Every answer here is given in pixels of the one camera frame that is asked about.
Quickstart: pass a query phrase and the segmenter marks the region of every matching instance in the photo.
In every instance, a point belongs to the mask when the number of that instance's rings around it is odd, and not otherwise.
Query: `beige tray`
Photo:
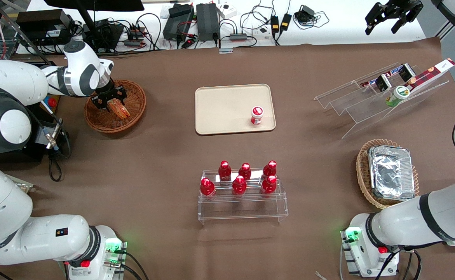
[[[251,123],[254,106],[263,108],[261,123]],[[270,87],[266,84],[201,87],[195,93],[196,131],[201,135],[275,129]]]

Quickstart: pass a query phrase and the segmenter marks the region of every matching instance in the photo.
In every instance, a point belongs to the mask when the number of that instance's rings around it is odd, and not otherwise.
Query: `acrylic shelf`
[[[277,177],[274,193],[261,194],[260,179],[262,168],[252,168],[252,176],[246,181],[247,188],[243,195],[232,194],[232,181],[220,181],[218,170],[204,170],[201,179],[208,178],[214,185],[214,197],[206,197],[199,192],[198,220],[204,225],[206,220],[277,218],[281,222],[288,216],[288,201],[281,180]],[[231,179],[238,175],[232,172]]]

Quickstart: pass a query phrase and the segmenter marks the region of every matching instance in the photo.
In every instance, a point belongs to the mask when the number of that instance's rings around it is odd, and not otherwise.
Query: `red bottle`
[[[263,180],[261,183],[261,193],[274,193],[277,188],[277,179],[271,175]]]
[[[238,171],[238,175],[245,178],[245,181],[250,180],[252,177],[252,170],[250,169],[250,163],[243,163]]]
[[[242,176],[236,177],[232,182],[232,194],[239,195],[244,194],[246,191],[246,182],[245,178]]]
[[[215,186],[213,185],[212,181],[210,181],[208,178],[201,179],[199,190],[201,191],[201,194],[205,196],[215,195]]]
[[[277,163],[275,161],[269,161],[267,165],[263,168],[263,178],[269,176],[275,176],[275,167]]]
[[[227,161],[222,161],[219,167],[219,177],[221,181],[231,181],[232,169]]]

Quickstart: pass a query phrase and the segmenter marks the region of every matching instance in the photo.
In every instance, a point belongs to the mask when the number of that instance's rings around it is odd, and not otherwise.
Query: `white box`
[[[270,28],[270,25],[262,25],[260,28],[253,30],[253,35],[254,38],[256,38],[258,41],[260,40],[270,40],[272,39],[272,29]]]
[[[238,14],[238,10],[236,10],[236,8],[229,2],[224,2],[224,4],[217,4],[217,8],[219,9],[220,16],[222,18],[232,18]]]

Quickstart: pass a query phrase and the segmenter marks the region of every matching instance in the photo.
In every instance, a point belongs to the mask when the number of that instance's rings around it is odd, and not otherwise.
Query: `red emergency button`
[[[48,106],[50,106],[51,108],[55,107],[56,106],[56,100],[54,98],[48,98]]]
[[[88,261],[87,259],[85,259],[82,262],[80,262],[80,266],[83,267],[83,268],[88,268],[89,264],[91,264],[91,262]]]
[[[378,251],[380,252],[380,254],[388,253],[388,248],[386,248],[386,247],[379,247],[379,248],[378,248]]]

